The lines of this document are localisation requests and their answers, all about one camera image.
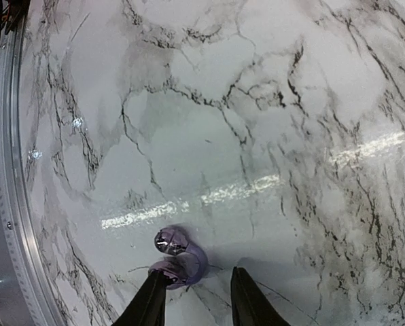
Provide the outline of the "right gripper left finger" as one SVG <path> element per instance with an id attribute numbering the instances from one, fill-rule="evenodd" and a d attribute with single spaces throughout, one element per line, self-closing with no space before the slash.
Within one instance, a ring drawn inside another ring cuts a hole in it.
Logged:
<path id="1" fill-rule="evenodd" d="M 126 310 L 113 326 L 163 326 L 167 278 L 159 271 L 149 274 Z"/>

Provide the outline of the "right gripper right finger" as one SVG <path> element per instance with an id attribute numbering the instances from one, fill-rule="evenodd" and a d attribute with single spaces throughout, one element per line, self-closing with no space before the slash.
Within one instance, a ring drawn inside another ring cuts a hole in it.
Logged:
<path id="1" fill-rule="evenodd" d="M 244 268 L 232 270 L 230 297 L 234 326 L 289 326 Z"/>

